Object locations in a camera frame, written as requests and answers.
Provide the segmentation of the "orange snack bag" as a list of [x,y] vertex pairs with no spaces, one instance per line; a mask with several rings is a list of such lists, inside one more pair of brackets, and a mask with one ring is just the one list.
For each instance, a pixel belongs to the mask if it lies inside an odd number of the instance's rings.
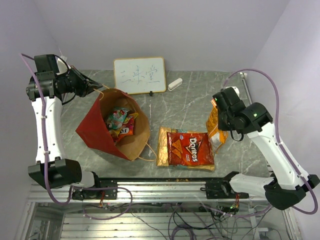
[[217,154],[219,149],[226,143],[228,133],[226,131],[219,130],[217,104],[214,99],[210,102],[212,104],[212,110],[205,125],[213,154]]

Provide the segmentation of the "red brown paper bag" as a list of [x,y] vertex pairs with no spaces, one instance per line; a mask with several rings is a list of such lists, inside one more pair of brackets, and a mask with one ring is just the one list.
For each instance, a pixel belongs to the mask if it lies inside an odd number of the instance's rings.
[[76,133],[91,149],[134,161],[148,147],[149,120],[137,102],[127,93],[107,87],[99,92]]

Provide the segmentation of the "red Doritos bag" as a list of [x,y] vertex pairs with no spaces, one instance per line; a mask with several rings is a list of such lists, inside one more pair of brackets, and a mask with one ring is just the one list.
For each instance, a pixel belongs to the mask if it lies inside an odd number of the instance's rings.
[[207,133],[168,132],[168,164],[171,166],[207,166],[214,164],[212,147]]

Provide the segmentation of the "gold kettle chips bag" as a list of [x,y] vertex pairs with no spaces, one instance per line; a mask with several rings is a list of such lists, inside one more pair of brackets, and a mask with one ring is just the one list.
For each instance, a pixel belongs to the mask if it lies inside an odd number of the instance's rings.
[[[158,143],[157,143],[157,157],[156,157],[156,165],[158,167],[174,167],[174,165],[169,165],[169,157],[168,157],[168,139],[167,132],[171,133],[197,133],[197,131],[188,131],[184,129],[177,128],[169,128],[160,126],[158,131]],[[206,170],[206,171],[214,171],[215,163],[209,165],[197,165],[197,166],[184,166],[177,165],[177,168],[191,169],[191,170]]]

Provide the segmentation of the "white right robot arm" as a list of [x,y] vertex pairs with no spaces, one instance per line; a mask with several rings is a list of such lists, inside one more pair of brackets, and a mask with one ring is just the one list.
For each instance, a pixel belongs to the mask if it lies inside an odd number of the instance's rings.
[[320,183],[319,177],[308,174],[276,136],[276,125],[263,104],[254,102],[245,106],[232,87],[214,94],[212,100],[217,110],[218,129],[247,136],[273,171],[269,177],[248,176],[237,171],[227,174],[220,186],[224,197],[247,193],[265,197],[276,209],[285,210],[298,204]]

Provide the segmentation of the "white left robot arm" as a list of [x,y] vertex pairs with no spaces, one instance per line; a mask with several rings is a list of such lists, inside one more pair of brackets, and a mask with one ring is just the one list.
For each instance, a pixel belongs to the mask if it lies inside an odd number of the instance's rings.
[[37,153],[28,175],[59,205],[102,199],[108,191],[115,192],[112,186],[103,187],[95,172],[83,171],[78,161],[67,158],[61,130],[64,96],[71,93],[84,98],[103,85],[56,54],[36,55],[31,60],[36,70],[31,72],[26,94],[36,120]]

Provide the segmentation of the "colourful candy packets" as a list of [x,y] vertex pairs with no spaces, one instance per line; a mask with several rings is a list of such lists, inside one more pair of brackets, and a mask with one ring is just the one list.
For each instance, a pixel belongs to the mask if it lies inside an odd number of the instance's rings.
[[111,113],[104,120],[105,125],[114,140],[125,127],[135,126],[135,120],[139,116],[139,113],[132,111],[125,107],[115,107]]

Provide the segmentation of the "white eraser marker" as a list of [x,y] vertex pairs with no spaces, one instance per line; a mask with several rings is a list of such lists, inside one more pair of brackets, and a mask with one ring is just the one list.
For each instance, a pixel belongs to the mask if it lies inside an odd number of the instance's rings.
[[175,90],[176,88],[178,88],[182,83],[183,83],[183,79],[178,78],[168,85],[167,90],[171,92],[171,91]]

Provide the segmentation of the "aluminium side rail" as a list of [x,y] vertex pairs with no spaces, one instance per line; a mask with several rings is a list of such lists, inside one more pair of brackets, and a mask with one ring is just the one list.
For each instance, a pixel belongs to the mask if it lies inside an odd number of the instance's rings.
[[275,131],[273,118],[266,107],[258,102],[245,105],[240,100],[238,107],[240,107],[240,111],[236,117],[238,118],[239,130],[236,132],[251,139],[265,157],[266,162],[271,164],[273,160],[271,147]]

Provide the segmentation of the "small whiteboard yellow frame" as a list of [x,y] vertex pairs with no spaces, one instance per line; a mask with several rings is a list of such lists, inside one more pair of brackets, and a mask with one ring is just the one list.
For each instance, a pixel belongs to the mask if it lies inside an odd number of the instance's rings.
[[129,95],[167,90],[165,60],[161,56],[115,59],[113,73],[115,88]]

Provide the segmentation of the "aluminium front rail frame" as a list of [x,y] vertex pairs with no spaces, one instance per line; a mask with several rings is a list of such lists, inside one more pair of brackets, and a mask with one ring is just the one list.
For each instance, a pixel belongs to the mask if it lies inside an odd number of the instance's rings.
[[31,186],[18,240],[300,240],[291,209],[225,196],[218,178],[107,179],[104,197],[55,205]]

